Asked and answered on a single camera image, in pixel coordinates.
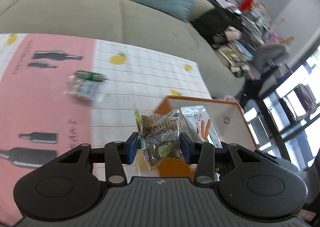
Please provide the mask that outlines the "white carrot stick snack pack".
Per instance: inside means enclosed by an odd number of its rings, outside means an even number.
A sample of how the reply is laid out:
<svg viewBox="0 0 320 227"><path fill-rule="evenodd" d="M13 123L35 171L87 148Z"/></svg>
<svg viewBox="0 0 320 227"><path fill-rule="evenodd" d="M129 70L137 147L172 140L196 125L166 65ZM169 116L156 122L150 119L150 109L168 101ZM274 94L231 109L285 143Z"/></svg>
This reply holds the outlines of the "white carrot stick snack pack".
<svg viewBox="0 0 320 227"><path fill-rule="evenodd" d="M204 106L184 106L180 108L180 113L193 142L208 142L215 148L222 148L220 138Z"/></svg>

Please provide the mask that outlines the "clear bag of brown nuts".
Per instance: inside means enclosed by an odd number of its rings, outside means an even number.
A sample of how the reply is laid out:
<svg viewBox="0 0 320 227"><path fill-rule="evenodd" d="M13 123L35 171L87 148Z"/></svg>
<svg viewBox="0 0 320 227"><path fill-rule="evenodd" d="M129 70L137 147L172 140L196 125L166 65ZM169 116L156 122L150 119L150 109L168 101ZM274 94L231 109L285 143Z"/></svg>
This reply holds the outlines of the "clear bag of brown nuts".
<svg viewBox="0 0 320 227"><path fill-rule="evenodd" d="M179 111L166 115L135 109L138 129L135 163L140 175L154 171L166 159L183 160Z"/></svg>

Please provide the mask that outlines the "orange white storage box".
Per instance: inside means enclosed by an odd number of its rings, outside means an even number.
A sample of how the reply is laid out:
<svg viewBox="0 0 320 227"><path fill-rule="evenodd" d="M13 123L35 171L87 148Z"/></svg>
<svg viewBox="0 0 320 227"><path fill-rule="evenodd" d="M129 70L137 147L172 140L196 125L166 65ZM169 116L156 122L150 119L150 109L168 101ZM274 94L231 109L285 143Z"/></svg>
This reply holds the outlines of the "orange white storage box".
<svg viewBox="0 0 320 227"><path fill-rule="evenodd" d="M251 151L258 148L236 101L167 96L154 113L166 115L171 111L178 112L180 132L193 142L209 142L217 148L223 142L236 143Z"/></svg>

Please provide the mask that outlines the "clear pack of round candies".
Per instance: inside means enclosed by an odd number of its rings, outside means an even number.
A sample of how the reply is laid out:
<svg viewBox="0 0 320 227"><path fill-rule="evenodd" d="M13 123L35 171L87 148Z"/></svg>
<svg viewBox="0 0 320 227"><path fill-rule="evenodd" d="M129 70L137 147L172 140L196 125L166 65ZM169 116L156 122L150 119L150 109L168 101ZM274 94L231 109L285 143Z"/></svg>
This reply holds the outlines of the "clear pack of round candies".
<svg viewBox="0 0 320 227"><path fill-rule="evenodd" d="M84 101L102 101L105 97L103 88L107 81L108 78L104 74L77 70L69 77L64 94Z"/></svg>

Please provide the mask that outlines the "black bag on sofa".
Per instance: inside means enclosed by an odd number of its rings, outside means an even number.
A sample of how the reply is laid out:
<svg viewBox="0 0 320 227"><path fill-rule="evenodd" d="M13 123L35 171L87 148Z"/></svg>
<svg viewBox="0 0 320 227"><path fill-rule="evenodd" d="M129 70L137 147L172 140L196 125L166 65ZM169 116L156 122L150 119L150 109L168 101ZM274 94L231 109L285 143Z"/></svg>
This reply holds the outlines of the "black bag on sofa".
<svg viewBox="0 0 320 227"><path fill-rule="evenodd" d="M209 44L226 43L225 31L229 27L240 33L243 31L241 15L223 8L212 9L191 21L191 24Z"/></svg>

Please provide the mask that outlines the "beige fabric sofa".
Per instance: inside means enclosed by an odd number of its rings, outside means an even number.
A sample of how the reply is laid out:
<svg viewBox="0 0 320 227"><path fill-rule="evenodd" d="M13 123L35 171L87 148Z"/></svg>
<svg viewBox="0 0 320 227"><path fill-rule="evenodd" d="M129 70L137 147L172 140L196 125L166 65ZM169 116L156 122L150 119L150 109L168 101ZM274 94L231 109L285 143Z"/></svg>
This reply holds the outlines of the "beige fabric sofa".
<svg viewBox="0 0 320 227"><path fill-rule="evenodd" d="M211 96L236 96L244 80L191 25L212 9L195 0L183 22L135 0L1 0L1 32L95 38L179 56L199 65Z"/></svg>

